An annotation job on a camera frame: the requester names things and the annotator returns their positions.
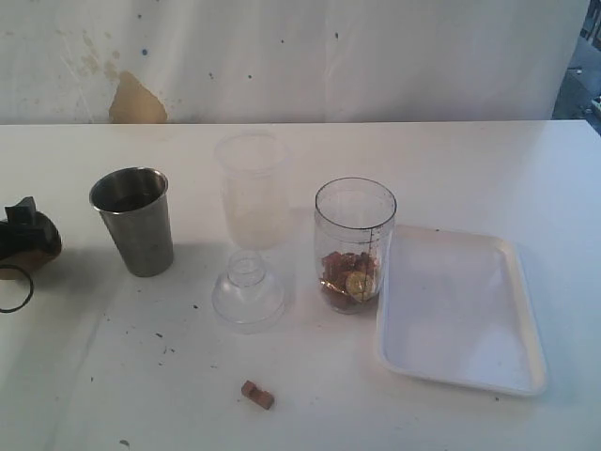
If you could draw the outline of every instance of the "white tray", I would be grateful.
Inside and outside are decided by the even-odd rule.
[[[532,396],[547,370],[514,247],[498,238],[398,226],[378,311],[390,370]]]

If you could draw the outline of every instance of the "white wall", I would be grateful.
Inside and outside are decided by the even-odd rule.
[[[0,122],[107,122],[122,70],[173,122],[548,118],[587,5],[3,0]]]

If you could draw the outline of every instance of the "stainless steel cup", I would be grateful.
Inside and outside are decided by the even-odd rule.
[[[128,270],[138,277],[173,262],[167,177],[147,167],[120,169],[96,182],[90,203],[100,213]]]

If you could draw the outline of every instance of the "cork piece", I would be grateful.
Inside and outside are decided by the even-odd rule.
[[[244,385],[242,385],[242,394],[266,411],[271,408],[275,401],[275,398],[270,392],[260,390],[256,384],[251,381],[246,381]]]

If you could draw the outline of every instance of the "white tabletop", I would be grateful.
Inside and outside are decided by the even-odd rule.
[[[273,329],[236,335],[210,304],[234,249],[212,149],[245,128],[257,127],[0,127],[0,205],[33,195],[65,245],[35,274],[32,303],[0,316],[2,450],[598,449],[601,139],[585,122],[259,127],[294,156],[297,238],[270,253],[293,302]],[[149,279],[126,272],[87,202],[96,179],[130,165],[170,180],[176,262]],[[342,176],[391,188],[398,223],[516,244],[549,367],[543,395],[395,375],[374,353],[373,313],[322,303],[314,194]],[[0,282],[0,298],[17,288]],[[271,411],[241,398],[247,379],[276,395]]]

